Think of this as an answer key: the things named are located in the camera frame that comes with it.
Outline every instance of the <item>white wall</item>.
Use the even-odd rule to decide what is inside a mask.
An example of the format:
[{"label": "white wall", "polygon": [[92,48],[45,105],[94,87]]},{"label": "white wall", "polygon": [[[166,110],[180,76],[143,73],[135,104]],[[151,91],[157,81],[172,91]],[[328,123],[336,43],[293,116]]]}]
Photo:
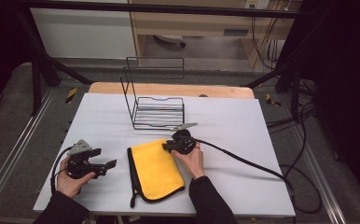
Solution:
[{"label": "white wall", "polygon": [[[127,3],[126,0],[83,0]],[[47,53],[58,58],[136,56],[129,12],[31,8]]]}]

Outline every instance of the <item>metal wire basket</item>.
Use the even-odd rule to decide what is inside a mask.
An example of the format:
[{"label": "metal wire basket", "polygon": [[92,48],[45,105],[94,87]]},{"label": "metal wire basket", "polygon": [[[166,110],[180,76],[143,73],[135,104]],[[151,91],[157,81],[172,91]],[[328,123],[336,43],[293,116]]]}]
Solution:
[{"label": "metal wire basket", "polygon": [[[140,61],[143,65],[134,65]],[[183,58],[127,58],[120,80],[135,130],[171,130],[185,122],[185,105],[181,97],[138,96],[133,83],[181,78],[184,78]]]}]

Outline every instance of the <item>power outlet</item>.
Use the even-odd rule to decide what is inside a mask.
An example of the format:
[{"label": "power outlet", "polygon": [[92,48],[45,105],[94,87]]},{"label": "power outlet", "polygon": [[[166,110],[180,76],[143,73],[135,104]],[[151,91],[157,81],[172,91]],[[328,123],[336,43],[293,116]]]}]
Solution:
[{"label": "power outlet", "polygon": [[270,0],[258,0],[258,3],[256,4],[256,8],[257,9],[267,9],[269,3],[270,3]]},{"label": "power outlet", "polygon": [[256,8],[256,5],[258,5],[258,0],[247,0],[246,5],[244,8]]}]

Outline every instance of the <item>hand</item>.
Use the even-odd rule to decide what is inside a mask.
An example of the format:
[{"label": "hand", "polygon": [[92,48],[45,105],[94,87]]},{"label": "hand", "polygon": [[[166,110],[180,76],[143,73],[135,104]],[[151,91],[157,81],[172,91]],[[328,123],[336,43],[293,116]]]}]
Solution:
[{"label": "hand", "polygon": [[80,189],[88,183],[94,176],[94,172],[90,172],[87,175],[84,175],[80,179],[73,179],[68,175],[66,170],[67,162],[70,160],[70,157],[67,156],[63,161],[61,161],[60,173],[58,174],[58,187],[57,191],[66,195],[67,197],[74,199]]},{"label": "hand", "polygon": [[192,149],[187,155],[182,155],[176,150],[172,150],[172,155],[179,159],[187,170],[191,173],[193,179],[198,179],[201,176],[204,176],[203,172],[203,152],[200,148],[201,144],[197,145]]}]

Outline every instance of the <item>floor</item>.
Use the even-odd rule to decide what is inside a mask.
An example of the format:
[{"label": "floor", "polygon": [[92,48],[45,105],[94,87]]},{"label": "floor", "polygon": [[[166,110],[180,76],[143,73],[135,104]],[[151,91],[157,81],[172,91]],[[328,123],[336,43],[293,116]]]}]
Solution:
[{"label": "floor", "polygon": [[[185,37],[185,41],[187,46],[181,48],[150,36],[146,42],[145,56],[184,57],[187,77],[181,82],[186,84],[240,86],[269,72],[269,69],[261,65],[254,69],[247,65],[247,57],[237,39]],[[121,74],[120,67],[123,66],[123,62],[118,61],[62,61],[83,76],[99,81],[118,80]],[[28,65],[20,66],[14,71],[0,100],[0,173],[3,169],[8,169],[7,175],[3,175],[3,179],[0,180],[0,223],[32,223],[38,215],[32,211],[38,189],[47,177],[83,93],[88,90],[88,86],[74,82],[65,74],[60,75],[63,82],[59,88],[44,89],[47,92],[46,96],[50,96],[51,100],[44,107],[44,116],[38,120],[30,117],[33,97]],[[273,78],[254,89],[266,121],[289,117],[289,94],[275,92],[273,87],[276,80]],[[73,87],[78,88],[77,94],[70,105],[65,104],[67,94]],[[267,104],[267,93],[276,104]],[[301,97],[301,103],[306,104],[308,101],[308,97]],[[35,129],[28,130],[33,133],[29,139],[18,142],[28,122],[38,122],[38,125]],[[325,204],[316,214],[297,211],[297,222],[360,223],[360,186],[352,172],[346,163],[334,159],[318,116],[306,119],[305,127],[308,150],[297,167],[321,188],[326,188],[324,184],[327,184],[329,195],[323,195]],[[299,125],[279,131],[281,128],[270,129],[270,136],[279,163],[288,164],[299,153],[302,130]],[[16,153],[17,148],[21,149],[21,153]],[[13,162],[8,161],[10,156],[15,158]],[[313,160],[321,169],[318,173],[323,174],[324,181],[314,177],[316,171],[313,170]],[[295,183],[297,205],[307,210],[314,209],[318,200],[308,181],[297,172],[292,173],[289,178]],[[332,211],[330,204],[336,204],[339,210]],[[239,223],[291,222],[291,218],[239,218]]]}]

